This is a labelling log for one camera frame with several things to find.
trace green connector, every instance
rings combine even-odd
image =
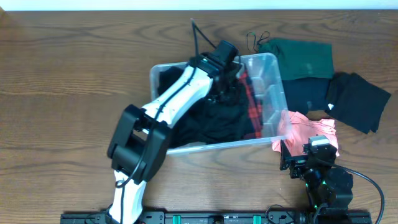
[[[261,224],[261,216],[253,215],[253,224]]]
[[[181,224],[181,216],[180,215],[173,216],[173,224]]]

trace tabletop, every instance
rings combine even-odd
[[[227,40],[243,55],[254,53],[246,47],[248,32],[331,43],[336,71],[356,72],[392,93],[377,133],[336,122],[336,163],[374,179],[386,197],[382,223],[396,223],[398,11],[2,13],[0,223],[59,223],[63,212],[93,212],[112,203],[106,150],[119,116],[131,103],[150,102],[152,66],[194,54],[190,18],[211,41]],[[201,52],[210,50],[203,40],[199,45]],[[280,171],[279,159],[270,146],[168,156],[147,185],[144,205],[304,208],[304,182]],[[353,194],[349,207],[369,210],[375,221],[380,197],[373,185],[354,177]]]

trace plastic bin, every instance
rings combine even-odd
[[[271,53],[244,55],[241,62],[246,64],[248,75],[253,82],[255,97],[262,101],[262,138],[240,140],[234,142],[224,142],[218,144],[205,144],[194,142],[175,149],[169,149],[167,154],[181,154],[190,152],[201,152],[214,149],[225,149],[238,146],[254,146],[259,144],[270,144],[272,141],[285,139],[287,133],[278,132],[278,125],[283,110],[287,110],[285,93],[280,79],[278,61]],[[186,62],[168,63],[155,65],[150,70],[150,88],[152,100],[158,97],[157,88],[159,87],[159,74],[172,66],[185,68]]]

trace white background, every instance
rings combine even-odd
[[[0,0],[6,11],[398,9],[398,0]]]

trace dark green folded shirt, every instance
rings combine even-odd
[[[275,38],[261,44],[259,53],[273,53],[278,58],[282,80],[332,79],[335,72],[331,44]]]

